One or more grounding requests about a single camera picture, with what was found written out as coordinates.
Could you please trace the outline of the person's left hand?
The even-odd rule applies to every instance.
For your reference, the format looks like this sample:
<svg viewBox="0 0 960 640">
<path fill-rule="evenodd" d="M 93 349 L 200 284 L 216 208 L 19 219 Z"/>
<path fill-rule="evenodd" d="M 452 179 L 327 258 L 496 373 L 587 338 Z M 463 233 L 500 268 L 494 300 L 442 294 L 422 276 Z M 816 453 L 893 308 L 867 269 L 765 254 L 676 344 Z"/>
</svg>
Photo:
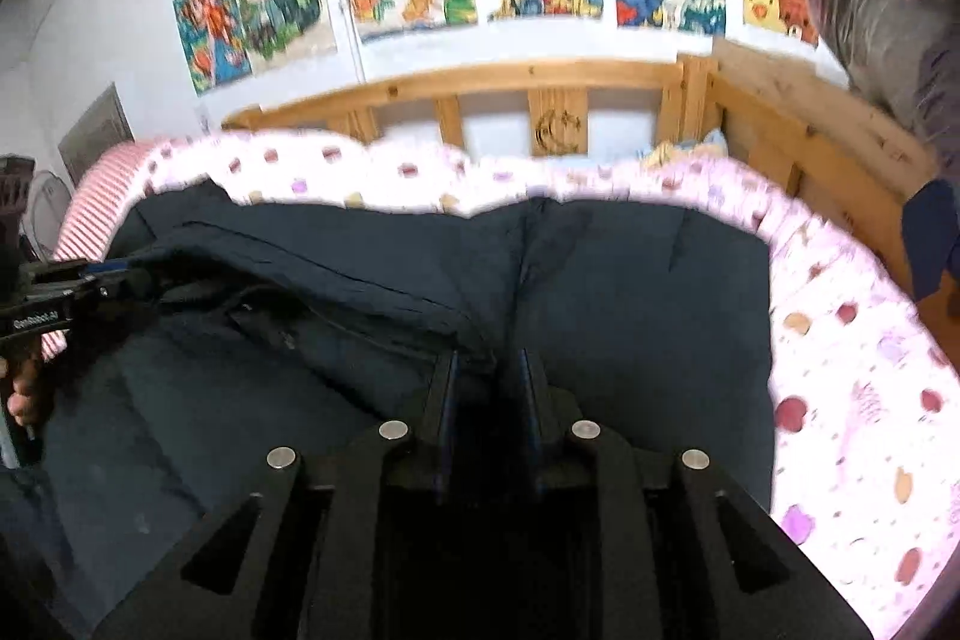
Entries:
<svg viewBox="0 0 960 640">
<path fill-rule="evenodd" d="M 2 359 L 2 392 L 5 408 L 21 427 L 31 425 L 37 413 L 37 360 L 32 356 Z"/>
</svg>

